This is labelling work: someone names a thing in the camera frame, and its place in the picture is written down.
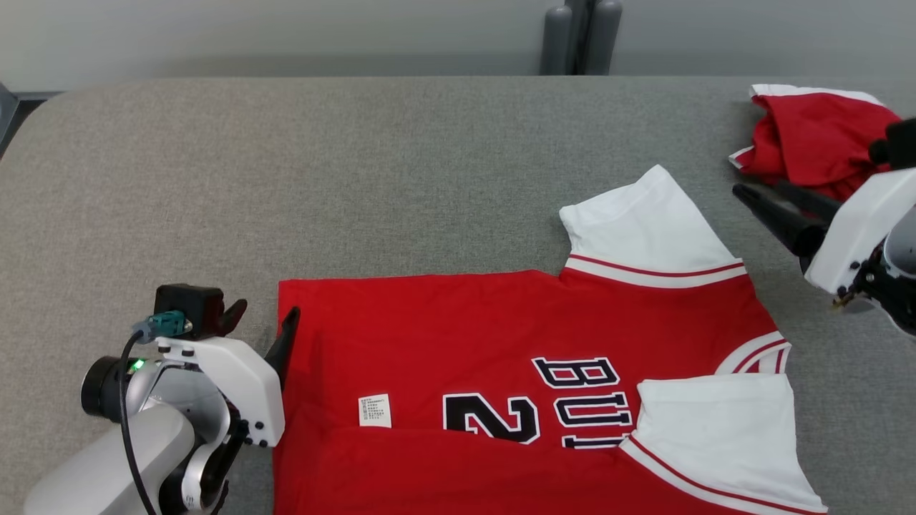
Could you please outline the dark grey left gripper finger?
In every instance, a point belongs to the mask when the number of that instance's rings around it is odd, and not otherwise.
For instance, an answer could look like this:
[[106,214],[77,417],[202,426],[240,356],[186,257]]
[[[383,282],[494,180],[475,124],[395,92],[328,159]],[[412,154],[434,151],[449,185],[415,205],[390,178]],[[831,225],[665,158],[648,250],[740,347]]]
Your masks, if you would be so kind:
[[284,319],[279,323],[277,338],[264,356],[266,363],[277,373],[281,391],[285,389],[289,358],[293,352],[300,316],[301,310],[298,306],[293,306],[288,310]]
[[218,336],[226,337],[229,333],[232,333],[238,326],[246,309],[248,309],[248,301],[246,299],[239,299],[226,308],[218,319]]

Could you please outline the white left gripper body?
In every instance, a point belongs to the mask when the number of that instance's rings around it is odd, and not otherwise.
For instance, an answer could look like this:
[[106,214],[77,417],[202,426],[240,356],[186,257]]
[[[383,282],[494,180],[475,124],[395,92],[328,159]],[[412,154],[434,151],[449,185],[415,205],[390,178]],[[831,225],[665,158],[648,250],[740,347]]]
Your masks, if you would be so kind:
[[196,366],[217,391],[231,402],[248,427],[255,444],[278,446],[285,427],[278,372],[254,348],[228,337],[187,341],[157,337],[165,360]]

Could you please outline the red white basketball jersey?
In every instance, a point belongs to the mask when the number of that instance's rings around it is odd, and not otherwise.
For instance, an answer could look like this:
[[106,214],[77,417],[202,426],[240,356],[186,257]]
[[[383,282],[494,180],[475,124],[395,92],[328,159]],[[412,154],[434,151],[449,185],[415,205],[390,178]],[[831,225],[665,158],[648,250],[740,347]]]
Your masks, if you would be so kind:
[[557,276],[279,285],[274,515],[827,515],[791,343],[671,174],[559,215]]

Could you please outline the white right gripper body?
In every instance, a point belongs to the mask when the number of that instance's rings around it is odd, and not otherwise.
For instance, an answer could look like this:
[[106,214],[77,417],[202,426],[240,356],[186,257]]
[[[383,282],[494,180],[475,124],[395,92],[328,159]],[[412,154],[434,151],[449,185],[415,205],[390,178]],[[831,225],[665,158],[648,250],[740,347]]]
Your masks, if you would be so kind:
[[916,205],[916,167],[870,177],[837,211],[804,273],[828,293],[849,289],[875,248]]

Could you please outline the grey partition post round feet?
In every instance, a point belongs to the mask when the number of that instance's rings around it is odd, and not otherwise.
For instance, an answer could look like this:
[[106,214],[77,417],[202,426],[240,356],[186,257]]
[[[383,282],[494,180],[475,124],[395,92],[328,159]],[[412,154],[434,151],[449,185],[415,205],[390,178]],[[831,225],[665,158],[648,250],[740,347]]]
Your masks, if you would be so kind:
[[609,75],[622,18],[621,0],[564,0],[547,10],[540,74]]

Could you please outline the red shorts white stripe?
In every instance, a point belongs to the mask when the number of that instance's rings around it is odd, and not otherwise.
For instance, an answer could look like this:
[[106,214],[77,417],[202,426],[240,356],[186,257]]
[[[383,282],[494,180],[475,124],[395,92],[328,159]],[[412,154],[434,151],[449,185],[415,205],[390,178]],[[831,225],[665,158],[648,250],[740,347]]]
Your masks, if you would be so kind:
[[765,185],[792,185],[837,201],[851,197],[871,176],[869,146],[900,122],[883,102],[866,92],[754,84],[750,97],[762,108],[750,146],[729,155],[739,172]]

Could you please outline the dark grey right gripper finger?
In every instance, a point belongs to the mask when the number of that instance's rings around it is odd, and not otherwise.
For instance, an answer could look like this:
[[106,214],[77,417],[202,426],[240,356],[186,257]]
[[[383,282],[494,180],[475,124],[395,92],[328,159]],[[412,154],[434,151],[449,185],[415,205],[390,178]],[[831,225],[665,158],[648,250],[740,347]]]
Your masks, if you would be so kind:
[[802,214],[776,192],[776,185],[734,185],[733,196],[799,260],[811,260],[827,236],[829,224]]
[[831,224],[843,205],[843,202],[822,195],[815,190],[793,185],[788,180],[779,180],[776,183],[776,192],[802,214],[818,219],[824,224]]

